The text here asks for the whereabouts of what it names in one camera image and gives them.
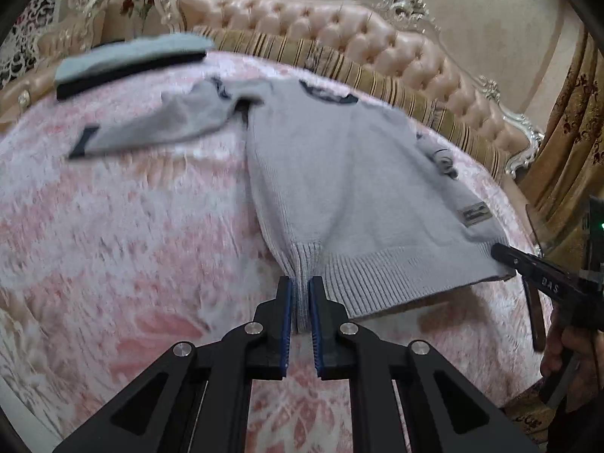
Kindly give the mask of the light blue folded garment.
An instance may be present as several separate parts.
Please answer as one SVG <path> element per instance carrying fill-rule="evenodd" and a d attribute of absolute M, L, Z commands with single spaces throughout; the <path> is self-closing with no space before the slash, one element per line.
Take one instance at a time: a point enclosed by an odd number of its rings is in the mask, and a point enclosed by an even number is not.
<path fill-rule="evenodd" d="M 105 44 L 64 59 L 55 72 L 54 84 L 59 86 L 125 66 L 149 63 L 164 57 L 204 53 L 214 48 L 213 40 L 193 33 L 139 37 Z"/>

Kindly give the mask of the pink floral bedspread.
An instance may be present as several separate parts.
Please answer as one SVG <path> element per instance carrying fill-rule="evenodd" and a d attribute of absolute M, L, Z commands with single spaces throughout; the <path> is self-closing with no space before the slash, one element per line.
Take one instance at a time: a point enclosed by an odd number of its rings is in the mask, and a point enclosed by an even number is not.
<path fill-rule="evenodd" d="M 1 407 L 32 452 L 52 452 L 175 342 L 221 339 L 276 291 L 240 131 L 66 161 L 84 126 L 146 115 L 206 76 L 296 78 L 382 105 L 217 52 L 26 111 L 1 138 Z M 391 342 L 426 339 L 498 406 L 539 379 L 519 278 L 362 324 Z M 253 385 L 247 451 L 352 452 L 348 385 L 316 377 L 309 334 L 291 345 L 286 379 Z"/>

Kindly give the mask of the grey knit sweater navy trim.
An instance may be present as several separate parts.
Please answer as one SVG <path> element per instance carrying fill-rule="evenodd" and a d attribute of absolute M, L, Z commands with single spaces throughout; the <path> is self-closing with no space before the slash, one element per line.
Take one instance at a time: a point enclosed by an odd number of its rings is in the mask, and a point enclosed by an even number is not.
<path fill-rule="evenodd" d="M 89 126 L 71 158 L 193 140 L 224 127 L 246 137 L 262 236 L 296 284 L 310 327 L 311 278 L 352 317 L 512 272 L 492 258 L 506 234 L 403 112 L 298 79 L 204 79 L 152 114 Z"/>

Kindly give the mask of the gold patterned curtain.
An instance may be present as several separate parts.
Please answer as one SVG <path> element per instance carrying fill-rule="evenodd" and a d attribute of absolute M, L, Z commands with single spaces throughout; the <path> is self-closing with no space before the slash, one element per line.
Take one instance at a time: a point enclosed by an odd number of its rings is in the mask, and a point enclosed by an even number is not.
<path fill-rule="evenodd" d="M 589 199 L 603 197 L 603 54 L 582 31 L 536 160 L 519 183 L 545 257 L 581 268 Z"/>

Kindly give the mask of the pink tufted leather headboard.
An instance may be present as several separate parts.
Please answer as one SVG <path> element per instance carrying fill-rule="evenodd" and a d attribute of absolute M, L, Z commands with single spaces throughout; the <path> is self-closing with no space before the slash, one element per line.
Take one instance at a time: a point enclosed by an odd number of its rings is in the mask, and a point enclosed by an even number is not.
<path fill-rule="evenodd" d="M 495 81 L 460 66 L 440 41 L 423 0 L 154 0 L 173 32 L 239 29 L 310 40 L 370 71 L 436 99 L 506 150 L 515 175 L 536 157 L 544 135 L 506 108 Z"/>

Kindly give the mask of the dark navy folded garment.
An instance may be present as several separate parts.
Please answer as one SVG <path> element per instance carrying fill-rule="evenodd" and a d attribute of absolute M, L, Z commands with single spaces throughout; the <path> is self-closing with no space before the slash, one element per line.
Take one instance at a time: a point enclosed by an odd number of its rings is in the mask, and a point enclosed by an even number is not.
<path fill-rule="evenodd" d="M 94 74 L 88 77 L 69 79 L 66 83 L 57 84 L 55 86 L 55 96 L 58 101 L 64 101 L 93 88 L 138 75 L 142 72 L 165 69 L 169 66 L 184 65 L 190 62 L 202 62 L 206 56 L 207 51 L 162 56 L 148 62 L 131 63 L 131 65 L 121 66 L 109 71 L 94 72 Z"/>

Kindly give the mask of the white carved lattice screen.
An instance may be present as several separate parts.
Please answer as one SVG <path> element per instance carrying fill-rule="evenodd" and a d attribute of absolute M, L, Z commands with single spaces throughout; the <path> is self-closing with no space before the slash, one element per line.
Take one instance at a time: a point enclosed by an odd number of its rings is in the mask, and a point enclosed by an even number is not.
<path fill-rule="evenodd" d="M 66 17 L 76 1 L 30 0 L 1 44 L 1 87 L 37 65 L 38 40 Z"/>

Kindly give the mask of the striped gold bolster pillow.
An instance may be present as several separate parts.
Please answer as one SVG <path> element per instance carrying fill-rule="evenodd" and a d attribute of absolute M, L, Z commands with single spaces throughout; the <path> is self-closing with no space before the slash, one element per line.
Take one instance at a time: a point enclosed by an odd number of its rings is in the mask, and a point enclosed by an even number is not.
<path fill-rule="evenodd" d="M 209 38 L 217 50 L 257 57 L 316 72 L 333 54 L 327 46 L 308 39 L 233 29 L 195 26 L 194 34 Z"/>

